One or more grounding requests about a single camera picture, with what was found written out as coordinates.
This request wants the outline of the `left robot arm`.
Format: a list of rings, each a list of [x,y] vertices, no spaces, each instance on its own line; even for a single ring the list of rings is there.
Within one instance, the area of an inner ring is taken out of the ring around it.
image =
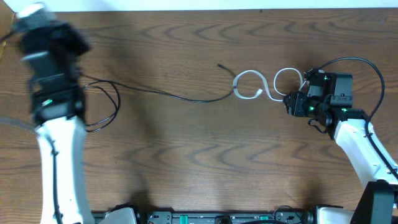
[[[84,91],[99,88],[102,81],[81,86],[77,65],[90,46],[73,26],[56,19],[19,19],[13,29],[22,34],[22,61],[33,71],[28,91],[42,165],[41,223],[96,223],[83,167],[85,139],[91,132]]]

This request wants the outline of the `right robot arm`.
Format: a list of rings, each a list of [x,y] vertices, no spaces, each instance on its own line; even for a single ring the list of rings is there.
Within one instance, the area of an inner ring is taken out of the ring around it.
[[[353,77],[349,73],[307,72],[307,91],[284,96],[288,114],[315,121],[347,155],[364,192],[355,210],[316,205],[302,223],[393,223],[397,208],[397,164],[374,133],[368,115],[353,108]]]

